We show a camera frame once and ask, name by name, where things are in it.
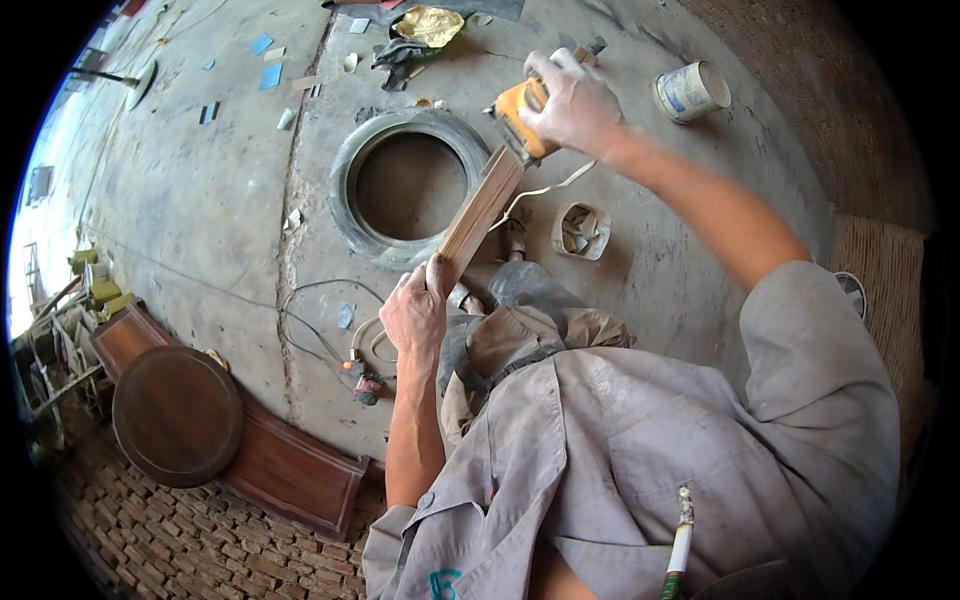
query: black rubber tire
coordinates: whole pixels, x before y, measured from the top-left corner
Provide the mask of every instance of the black rubber tire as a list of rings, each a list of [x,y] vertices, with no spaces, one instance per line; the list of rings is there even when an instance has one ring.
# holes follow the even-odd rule
[[[419,240],[398,240],[372,228],[355,202],[356,178],[364,160],[384,140],[404,133],[432,135],[460,158],[471,193],[483,180],[490,150],[480,135],[446,110],[398,108],[370,119],[351,133],[333,159],[327,197],[333,225],[355,252],[394,271],[412,271],[437,251],[446,228]]]

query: wooden furniture panel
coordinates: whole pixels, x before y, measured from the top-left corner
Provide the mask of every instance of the wooden furniture panel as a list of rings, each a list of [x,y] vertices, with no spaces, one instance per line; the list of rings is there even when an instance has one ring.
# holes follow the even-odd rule
[[[343,540],[370,457],[344,457],[275,417],[242,385],[238,389],[244,438],[218,483],[265,511]]]
[[[113,383],[133,359],[147,350],[161,346],[178,346],[137,302],[127,304],[106,324],[93,332],[93,351],[103,363]]]

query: blue tile piece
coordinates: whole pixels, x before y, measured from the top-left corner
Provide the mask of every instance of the blue tile piece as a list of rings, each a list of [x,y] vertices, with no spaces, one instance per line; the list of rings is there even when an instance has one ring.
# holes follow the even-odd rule
[[[260,89],[270,89],[280,83],[280,69],[282,63],[271,64],[260,73]]]
[[[263,51],[266,50],[272,43],[274,43],[274,41],[270,39],[270,36],[264,34],[263,36],[260,36],[260,39],[251,44],[250,51],[257,56],[260,56],[263,54]]]

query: man's right hand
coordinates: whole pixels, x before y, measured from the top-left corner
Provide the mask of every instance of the man's right hand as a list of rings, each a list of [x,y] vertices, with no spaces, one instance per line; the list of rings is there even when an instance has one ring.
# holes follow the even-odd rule
[[[607,82],[591,67],[577,62],[566,48],[548,59],[533,52],[523,65],[529,77],[543,77],[550,98],[543,112],[521,108],[520,118],[539,137],[604,160],[609,139],[623,126],[620,103]]]

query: brick wall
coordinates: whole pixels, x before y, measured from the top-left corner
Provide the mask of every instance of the brick wall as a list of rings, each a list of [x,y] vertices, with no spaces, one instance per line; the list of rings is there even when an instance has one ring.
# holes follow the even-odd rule
[[[60,525],[105,593],[130,598],[365,598],[360,556],[386,511],[382,482],[360,487],[345,541],[318,536],[207,484],[160,486],[94,430],[55,474]]]

